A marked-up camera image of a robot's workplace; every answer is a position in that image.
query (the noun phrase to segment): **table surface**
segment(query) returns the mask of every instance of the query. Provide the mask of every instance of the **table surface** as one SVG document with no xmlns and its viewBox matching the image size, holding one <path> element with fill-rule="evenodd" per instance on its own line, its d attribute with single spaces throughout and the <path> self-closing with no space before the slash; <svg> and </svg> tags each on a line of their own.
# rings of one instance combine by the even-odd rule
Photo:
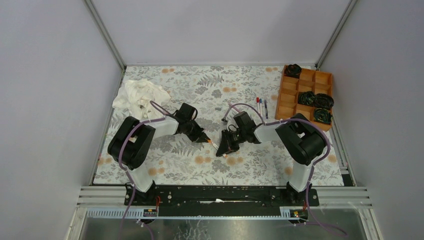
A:
<svg viewBox="0 0 424 240">
<path fill-rule="evenodd" d="M 147 79 L 161 85 L 171 96 L 171 101 L 164 106 L 171 113 L 182 103 L 197 108 L 196 122 L 219 145 L 221 130 L 226 128 L 221 119 L 228 102 L 256 106 L 256 96 L 266 99 L 269 119 L 265 121 L 274 121 L 282 70 L 282 66 L 129 66 L 123 82 Z M 243 106 L 239 109 L 251 113 L 255 122 L 260 123 L 252 110 Z M 112 137 L 129 114 L 127 109 L 114 109 L 94 184 L 129 181 L 107 153 Z M 183 134 L 168 135 L 152 141 L 143 164 L 156 184 L 166 185 L 285 186 L 293 171 L 293 159 L 281 141 L 243 143 L 238 152 L 227 158 L 216 157 L 215 153 L 216 149 L 210 144 L 193 143 Z M 312 184 L 343 186 L 333 148 L 330 155 L 316 165 Z"/>
</svg>

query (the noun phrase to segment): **blue marker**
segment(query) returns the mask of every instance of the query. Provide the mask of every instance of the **blue marker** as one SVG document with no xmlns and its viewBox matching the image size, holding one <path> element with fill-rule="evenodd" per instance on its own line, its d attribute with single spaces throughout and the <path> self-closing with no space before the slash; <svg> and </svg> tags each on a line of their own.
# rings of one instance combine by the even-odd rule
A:
<svg viewBox="0 0 424 240">
<path fill-rule="evenodd" d="M 265 116 L 266 116 L 266 119 L 268 119 L 268 107 L 267 107 L 267 100 L 263 101 L 263 103 L 265 104 Z"/>
<path fill-rule="evenodd" d="M 259 98 L 259 114 L 262 115 L 262 98 Z"/>
</svg>

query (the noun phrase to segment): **white wall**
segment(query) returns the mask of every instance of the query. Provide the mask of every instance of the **white wall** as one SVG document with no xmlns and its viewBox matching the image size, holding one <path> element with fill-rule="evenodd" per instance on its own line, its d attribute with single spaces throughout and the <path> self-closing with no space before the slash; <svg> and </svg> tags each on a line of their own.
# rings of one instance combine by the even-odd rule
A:
<svg viewBox="0 0 424 240">
<path fill-rule="evenodd" d="M 315 63 L 349 0 L 94 0 L 127 65 Z"/>
<path fill-rule="evenodd" d="M 63 239 L 120 70 L 81 0 L 3 0 L 0 33 L 0 239 Z"/>
<path fill-rule="evenodd" d="M 424 239 L 424 1 L 360 1 L 322 69 L 384 239 Z"/>
</svg>

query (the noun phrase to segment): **marker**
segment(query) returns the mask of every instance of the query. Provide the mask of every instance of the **marker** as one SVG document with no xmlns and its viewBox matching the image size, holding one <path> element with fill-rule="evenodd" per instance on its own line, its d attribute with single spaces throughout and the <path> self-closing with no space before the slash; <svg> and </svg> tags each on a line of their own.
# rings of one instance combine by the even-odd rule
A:
<svg viewBox="0 0 424 240">
<path fill-rule="evenodd" d="M 268 119 L 268 107 L 267 107 L 267 100 L 265 99 L 265 101 L 263 101 L 263 103 L 265 104 L 265 116 L 266 116 L 266 119 Z"/>
<path fill-rule="evenodd" d="M 259 115 L 261 115 L 261 110 L 259 110 L 259 97 L 256 98 L 256 103 L 257 103 L 257 112 L 259 113 Z"/>
<path fill-rule="evenodd" d="M 260 110 L 260 115 L 263 116 L 262 114 L 262 98 L 259 99 L 259 110 Z"/>
</svg>

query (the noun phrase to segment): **orange object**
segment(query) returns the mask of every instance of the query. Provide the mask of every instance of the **orange object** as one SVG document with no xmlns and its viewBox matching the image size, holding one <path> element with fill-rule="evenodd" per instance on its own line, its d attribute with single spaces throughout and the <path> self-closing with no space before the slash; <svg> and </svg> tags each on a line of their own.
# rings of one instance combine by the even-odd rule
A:
<svg viewBox="0 0 424 240">
<path fill-rule="evenodd" d="M 298 104 L 298 96 L 299 93 L 312 91 L 315 94 L 327 94 L 333 97 L 333 74 L 302 68 L 298 79 L 285 76 L 284 71 L 286 68 L 287 65 L 282 70 L 275 119 L 289 119 L 293 115 L 300 113 L 323 131 L 330 130 L 332 124 L 314 121 L 314 110 L 316 107 Z"/>
</svg>

